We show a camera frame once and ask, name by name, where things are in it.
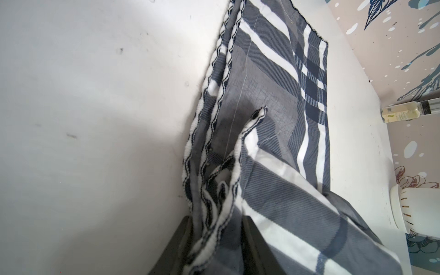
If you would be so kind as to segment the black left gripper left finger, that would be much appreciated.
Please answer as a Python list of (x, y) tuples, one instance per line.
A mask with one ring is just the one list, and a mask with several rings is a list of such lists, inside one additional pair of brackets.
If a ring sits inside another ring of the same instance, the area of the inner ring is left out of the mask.
[(174, 232), (149, 275), (182, 275), (193, 242), (193, 219), (187, 215)]

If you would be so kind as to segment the grey plaid pillowcase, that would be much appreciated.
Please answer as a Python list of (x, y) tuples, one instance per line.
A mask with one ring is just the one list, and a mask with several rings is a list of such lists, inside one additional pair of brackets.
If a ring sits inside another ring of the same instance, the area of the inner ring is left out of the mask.
[(230, 1), (185, 146), (186, 275), (245, 273), (251, 218), (287, 275), (399, 275), (330, 190), (328, 43), (291, 1)]

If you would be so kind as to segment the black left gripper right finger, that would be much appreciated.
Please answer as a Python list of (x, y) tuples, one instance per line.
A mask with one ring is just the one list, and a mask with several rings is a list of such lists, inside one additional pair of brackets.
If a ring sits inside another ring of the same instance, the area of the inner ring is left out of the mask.
[(285, 274), (250, 216), (242, 218), (241, 245), (244, 275)]

